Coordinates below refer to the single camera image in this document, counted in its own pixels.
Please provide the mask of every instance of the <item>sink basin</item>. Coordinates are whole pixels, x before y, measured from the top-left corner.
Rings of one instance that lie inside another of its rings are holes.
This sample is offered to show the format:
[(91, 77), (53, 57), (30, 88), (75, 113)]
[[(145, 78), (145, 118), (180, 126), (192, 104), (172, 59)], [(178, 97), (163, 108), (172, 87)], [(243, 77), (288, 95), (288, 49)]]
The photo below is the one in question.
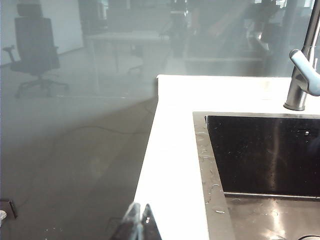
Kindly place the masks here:
[(320, 119), (209, 115), (224, 193), (320, 196)]
[(193, 121), (210, 239), (320, 236), (319, 115), (194, 112)]

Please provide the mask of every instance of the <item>chair headrest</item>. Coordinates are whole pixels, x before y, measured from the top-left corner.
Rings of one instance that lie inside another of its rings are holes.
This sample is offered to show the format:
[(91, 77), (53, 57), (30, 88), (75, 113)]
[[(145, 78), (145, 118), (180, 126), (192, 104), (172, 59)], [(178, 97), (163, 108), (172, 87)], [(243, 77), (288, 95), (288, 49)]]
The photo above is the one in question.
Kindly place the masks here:
[(16, 5), (17, 12), (21, 17), (42, 17), (40, 4), (19, 3)]

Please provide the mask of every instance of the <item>chair armrest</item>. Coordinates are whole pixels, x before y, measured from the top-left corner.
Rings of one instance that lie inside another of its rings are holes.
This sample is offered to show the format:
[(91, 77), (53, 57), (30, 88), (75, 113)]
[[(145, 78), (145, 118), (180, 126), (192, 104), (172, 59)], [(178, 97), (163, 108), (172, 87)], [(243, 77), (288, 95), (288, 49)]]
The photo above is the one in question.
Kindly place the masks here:
[(9, 57), (11, 59), (11, 62), (15, 62), (15, 58), (12, 54), (12, 50), (15, 49), (15, 46), (14, 45), (11, 45), (11, 46), (8, 46), (8, 47), (4, 47), (2, 48), (3, 51), (7, 52), (9, 54)]

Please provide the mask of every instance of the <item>faucet spout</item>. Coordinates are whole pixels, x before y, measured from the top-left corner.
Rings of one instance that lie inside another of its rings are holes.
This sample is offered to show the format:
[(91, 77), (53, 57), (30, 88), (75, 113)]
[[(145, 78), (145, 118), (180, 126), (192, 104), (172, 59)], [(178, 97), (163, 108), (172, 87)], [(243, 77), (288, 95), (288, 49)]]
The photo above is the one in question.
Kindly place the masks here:
[(285, 108), (305, 110), (307, 94), (320, 96), (320, 75), (315, 67), (315, 48), (320, 31), (320, 0), (315, 0), (302, 51), (294, 49), (289, 57), (294, 63)]

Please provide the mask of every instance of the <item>white countertop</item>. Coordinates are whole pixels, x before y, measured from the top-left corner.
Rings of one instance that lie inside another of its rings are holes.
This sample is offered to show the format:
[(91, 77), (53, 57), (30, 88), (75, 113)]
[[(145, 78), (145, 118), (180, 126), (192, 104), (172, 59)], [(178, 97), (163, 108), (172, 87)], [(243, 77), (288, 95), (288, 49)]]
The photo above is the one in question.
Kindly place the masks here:
[(283, 107), (288, 77), (158, 76), (158, 105), (134, 201), (149, 203), (163, 240), (208, 240), (193, 112), (320, 115), (320, 97), (305, 111)]

